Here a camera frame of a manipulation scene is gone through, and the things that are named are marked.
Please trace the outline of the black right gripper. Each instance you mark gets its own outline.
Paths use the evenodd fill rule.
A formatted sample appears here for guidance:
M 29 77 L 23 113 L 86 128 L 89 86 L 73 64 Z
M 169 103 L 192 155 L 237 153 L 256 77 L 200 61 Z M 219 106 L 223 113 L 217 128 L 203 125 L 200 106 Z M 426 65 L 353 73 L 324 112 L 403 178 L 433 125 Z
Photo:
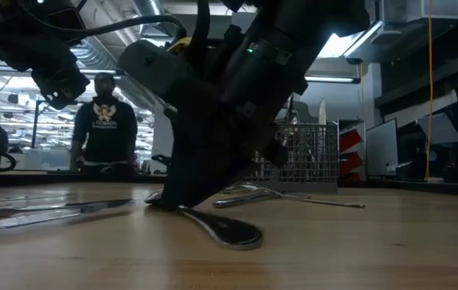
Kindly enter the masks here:
M 199 65 L 193 81 L 199 103 L 179 105 L 172 120 L 172 160 L 160 206 L 194 207 L 250 172 L 260 152 L 276 166 L 288 157 L 276 141 L 275 117 L 294 92 L 303 92 L 309 32 L 300 27 L 229 27 L 214 48 L 208 27 L 196 27 L 184 50 Z

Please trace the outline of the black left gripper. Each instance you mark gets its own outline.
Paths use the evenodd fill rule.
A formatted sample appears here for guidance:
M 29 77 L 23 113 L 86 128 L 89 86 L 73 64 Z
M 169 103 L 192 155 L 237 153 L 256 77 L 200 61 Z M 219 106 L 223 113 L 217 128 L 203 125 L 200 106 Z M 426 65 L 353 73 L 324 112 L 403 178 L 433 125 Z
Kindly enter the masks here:
M 76 81 L 79 69 L 70 47 L 78 42 L 59 32 L 0 29 L 0 60 L 18 71 L 31 69 L 36 80 Z

